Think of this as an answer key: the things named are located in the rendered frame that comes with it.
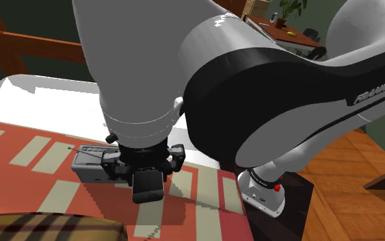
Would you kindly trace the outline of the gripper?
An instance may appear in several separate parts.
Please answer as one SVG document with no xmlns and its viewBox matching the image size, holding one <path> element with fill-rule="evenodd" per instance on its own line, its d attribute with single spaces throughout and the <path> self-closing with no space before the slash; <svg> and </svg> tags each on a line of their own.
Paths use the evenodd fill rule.
<svg viewBox="0 0 385 241">
<path fill-rule="evenodd" d="M 186 158 L 184 145 L 175 144 L 168 148 L 167 138 L 146 148 L 118 146 L 120 150 L 105 149 L 101 158 L 101 166 L 111 181 L 131 183 L 135 170 L 148 167 L 171 175 L 181 170 Z"/>
</svg>

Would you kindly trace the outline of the grey radio with antenna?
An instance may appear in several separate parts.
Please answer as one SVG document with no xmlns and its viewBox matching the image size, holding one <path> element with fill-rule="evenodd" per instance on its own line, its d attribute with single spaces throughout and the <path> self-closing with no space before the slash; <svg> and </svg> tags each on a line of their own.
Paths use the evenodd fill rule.
<svg viewBox="0 0 385 241">
<path fill-rule="evenodd" d="M 71 169 L 82 183 L 127 183 L 120 178 L 111 180 L 101 166 L 103 154 L 120 152 L 118 147 L 82 144 L 75 151 Z"/>
</svg>

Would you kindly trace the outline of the plaid pillow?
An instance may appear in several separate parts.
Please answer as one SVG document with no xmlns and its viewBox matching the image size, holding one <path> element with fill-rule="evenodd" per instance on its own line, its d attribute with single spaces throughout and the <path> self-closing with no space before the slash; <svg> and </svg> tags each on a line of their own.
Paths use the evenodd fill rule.
<svg viewBox="0 0 385 241">
<path fill-rule="evenodd" d="M 0 214 L 0 241 L 128 241 L 127 228 L 79 214 Z"/>
</svg>

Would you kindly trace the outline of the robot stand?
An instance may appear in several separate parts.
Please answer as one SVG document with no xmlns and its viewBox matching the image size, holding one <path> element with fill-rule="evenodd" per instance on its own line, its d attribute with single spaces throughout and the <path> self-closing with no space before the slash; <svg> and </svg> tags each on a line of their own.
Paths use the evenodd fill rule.
<svg viewBox="0 0 385 241">
<path fill-rule="evenodd" d="M 297 173 L 286 172 L 281 181 L 286 203 L 272 218 L 246 203 L 245 211 L 254 241 L 302 241 L 313 184 Z"/>
</svg>

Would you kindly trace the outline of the brown wooden desk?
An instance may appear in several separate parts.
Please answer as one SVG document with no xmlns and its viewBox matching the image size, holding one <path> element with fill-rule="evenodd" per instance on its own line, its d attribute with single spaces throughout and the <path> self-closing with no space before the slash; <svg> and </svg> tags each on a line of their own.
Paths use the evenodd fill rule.
<svg viewBox="0 0 385 241">
<path fill-rule="evenodd" d="M 280 13 L 274 12 L 270 18 L 265 18 L 269 4 L 273 0 L 246 0 L 243 9 L 243 20 L 268 40 L 281 47 L 312 51 L 322 47 L 306 37 L 303 32 L 287 25 L 289 16 L 300 17 L 307 6 L 307 0 L 275 0 L 279 4 Z"/>
</svg>

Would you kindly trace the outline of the black chair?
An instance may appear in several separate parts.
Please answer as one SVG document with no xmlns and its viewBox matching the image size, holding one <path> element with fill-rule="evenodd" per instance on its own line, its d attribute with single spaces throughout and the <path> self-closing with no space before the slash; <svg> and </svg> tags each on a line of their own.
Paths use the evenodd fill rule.
<svg viewBox="0 0 385 241">
<path fill-rule="evenodd" d="M 319 43 L 319 41 L 321 40 L 321 38 L 318 37 L 318 35 L 319 35 L 318 31 L 315 30 L 315 29 L 306 28 L 303 31 L 303 34 L 306 37 L 309 37 L 310 39 L 312 39 L 316 43 Z M 297 49 L 296 50 L 296 54 L 301 56 L 301 57 L 305 57 L 305 58 L 307 58 L 309 60 L 319 60 L 320 58 L 322 58 L 326 54 L 326 49 L 325 48 L 316 49 L 315 51 L 314 50 L 312 50 L 312 51 L 305 51 L 305 50 Z"/>
</svg>

